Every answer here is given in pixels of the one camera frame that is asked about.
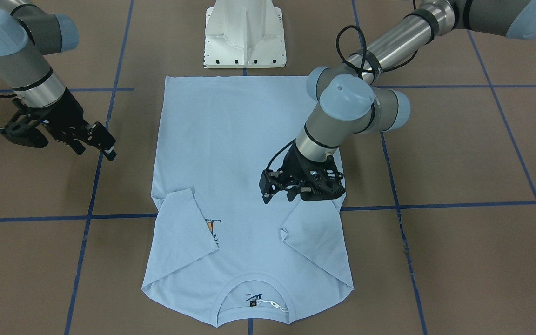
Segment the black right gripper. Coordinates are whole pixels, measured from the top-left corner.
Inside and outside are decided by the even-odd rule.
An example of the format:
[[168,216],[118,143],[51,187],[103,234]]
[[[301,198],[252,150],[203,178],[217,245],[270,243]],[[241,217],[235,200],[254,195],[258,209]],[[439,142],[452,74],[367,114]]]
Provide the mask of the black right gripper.
[[107,161],[115,160],[115,138],[102,123],[89,124],[85,121],[81,104],[68,88],[61,98],[49,107],[43,125],[53,139],[64,142],[77,155],[83,155],[86,148],[82,143],[85,143],[97,148]]

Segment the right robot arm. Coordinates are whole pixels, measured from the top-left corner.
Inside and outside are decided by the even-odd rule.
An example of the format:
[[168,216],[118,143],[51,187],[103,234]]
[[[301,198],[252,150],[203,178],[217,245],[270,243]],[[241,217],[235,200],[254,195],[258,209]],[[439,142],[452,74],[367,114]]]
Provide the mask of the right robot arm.
[[116,140],[102,123],[84,119],[81,104],[45,59],[75,49],[79,41],[67,15],[47,13],[29,0],[0,0],[0,78],[17,108],[0,134],[19,146],[44,148],[44,127],[76,154],[92,146],[113,161]]

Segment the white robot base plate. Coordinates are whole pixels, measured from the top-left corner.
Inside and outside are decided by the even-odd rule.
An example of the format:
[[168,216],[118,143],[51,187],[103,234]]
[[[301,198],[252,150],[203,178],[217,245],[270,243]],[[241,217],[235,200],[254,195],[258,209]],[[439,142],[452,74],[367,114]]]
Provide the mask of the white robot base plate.
[[206,9],[205,19],[205,68],[286,65],[283,15],[271,0],[217,0]]

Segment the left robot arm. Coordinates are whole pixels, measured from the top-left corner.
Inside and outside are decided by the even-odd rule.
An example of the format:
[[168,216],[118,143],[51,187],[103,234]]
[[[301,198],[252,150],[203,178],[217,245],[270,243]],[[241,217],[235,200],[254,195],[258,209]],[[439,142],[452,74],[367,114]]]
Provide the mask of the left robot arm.
[[536,0],[423,0],[397,25],[336,67],[315,68],[307,93],[315,108],[300,133],[283,147],[279,169],[262,171],[262,201],[287,193],[304,201],[334,200],[345,194],[344,174],[334,155],[353,134],[387,132],[410,116],[408,98],[395,90],[374,87],[385,73],[405,66],[434,38],[456,29],[504,36],[536,38]]

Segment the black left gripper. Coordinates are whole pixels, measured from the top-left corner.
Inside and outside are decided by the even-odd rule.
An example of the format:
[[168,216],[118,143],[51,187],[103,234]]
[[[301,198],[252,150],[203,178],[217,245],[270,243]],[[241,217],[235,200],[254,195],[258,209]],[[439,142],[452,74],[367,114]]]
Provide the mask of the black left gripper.
[[338,168],[332,155],[327,155],[323,162],[307,159],[293,141],[283,159],[283,165],[277,171],[262,171],[259,188],[264,204],[268,204],[282,190],[287,192],[289,202],[298,195],[337,196]]

